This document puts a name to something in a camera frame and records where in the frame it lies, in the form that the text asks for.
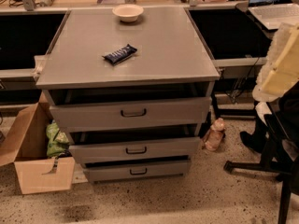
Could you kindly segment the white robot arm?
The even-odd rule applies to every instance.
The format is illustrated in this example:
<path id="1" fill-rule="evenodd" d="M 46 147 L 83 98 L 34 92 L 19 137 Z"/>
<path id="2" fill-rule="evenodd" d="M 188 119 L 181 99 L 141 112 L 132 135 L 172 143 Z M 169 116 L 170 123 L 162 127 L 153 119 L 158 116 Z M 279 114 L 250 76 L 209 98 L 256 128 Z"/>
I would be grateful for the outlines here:
<path id="1" fill-rule="evenodd" d="M 299 80 L 299 24 L 281 23 L 273 36 L 266 63 L 256 79 L 252 96 L 258 102 L 281 98 Z"/>

